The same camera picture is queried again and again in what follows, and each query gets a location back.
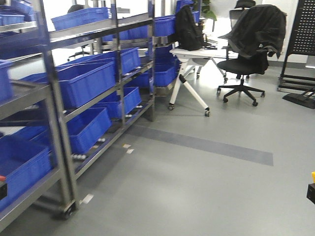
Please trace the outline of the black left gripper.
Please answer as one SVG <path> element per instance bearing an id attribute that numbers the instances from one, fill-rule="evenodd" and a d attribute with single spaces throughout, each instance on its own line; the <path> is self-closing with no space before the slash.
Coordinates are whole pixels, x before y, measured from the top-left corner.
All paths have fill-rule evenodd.
<path id="1" fill-rule="evenodd" d="M 1 181 L 0 182 L 0 200 L 4 199 L 7 197 L 7 183 Z"/>

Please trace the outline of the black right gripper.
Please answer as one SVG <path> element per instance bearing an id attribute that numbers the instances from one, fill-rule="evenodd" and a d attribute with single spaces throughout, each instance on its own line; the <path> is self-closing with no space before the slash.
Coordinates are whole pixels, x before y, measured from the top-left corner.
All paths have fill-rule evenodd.
<path id="1" fill-rule="evenodd" d="M 315 183 L 308 184 L 306 197 L 315 204 Z"/>

